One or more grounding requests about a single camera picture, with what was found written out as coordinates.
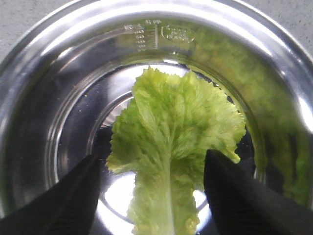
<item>metal surface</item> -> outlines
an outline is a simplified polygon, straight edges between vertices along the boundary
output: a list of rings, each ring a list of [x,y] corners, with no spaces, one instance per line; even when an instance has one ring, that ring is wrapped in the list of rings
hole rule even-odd
[[[313,66],[286,32],[230,0],[82,0],[37,24],[1,64],[1,216],[88,153],[105,159],[104,121],[148,65],[224,87],[247,117],[255,177],[310,206]],[[103,169],[102,180],[104,197],[115,179]],[[104,227],[101,213],[95,224]]]

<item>green lettuce leaf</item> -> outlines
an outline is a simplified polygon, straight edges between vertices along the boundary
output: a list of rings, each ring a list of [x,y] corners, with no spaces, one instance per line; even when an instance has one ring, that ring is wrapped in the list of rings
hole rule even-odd
[[[136,174],[128,218],[135,235],[194,235],[199,223],[193,192],[203,189],[207,149],[237,163],[245,121],[227,95],[193,72],[181,78],[148,68],[134,98],[113,125],[106,165]]]

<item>stainless steel bowl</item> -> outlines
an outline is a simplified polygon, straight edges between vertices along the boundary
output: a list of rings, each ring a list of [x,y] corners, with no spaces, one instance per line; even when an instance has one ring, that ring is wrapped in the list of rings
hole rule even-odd
[[[224,87],[247,118],[242,166],[311,206],[313,63],[286,31],[233,0],[81,0],[34,26],[0,66],[1,217],[86,154],[105,159],[110,127],[148,65]],[[108,228],[108,208],[127,223],[105,198],[119,179],[103,168],[92,234]]]

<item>lettuce leaf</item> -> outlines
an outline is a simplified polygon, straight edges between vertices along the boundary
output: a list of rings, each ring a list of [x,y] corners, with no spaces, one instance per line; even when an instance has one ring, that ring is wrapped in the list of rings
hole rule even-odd
[[[193,72],[183,78],[148,68],[113,124],[107,167],[136,173],[128,218],[135,235],[194,235],[195,189],[203,189],[207,149],[237,163],[245,120],[227,95]]]

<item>gray countertop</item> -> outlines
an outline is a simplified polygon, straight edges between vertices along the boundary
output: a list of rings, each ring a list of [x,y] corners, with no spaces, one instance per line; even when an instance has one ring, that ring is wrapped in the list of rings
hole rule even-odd
[[[70,0],[0,0],[0,61],[37,21]],[[313,55],[313,0],[244,0],[278,22]]]

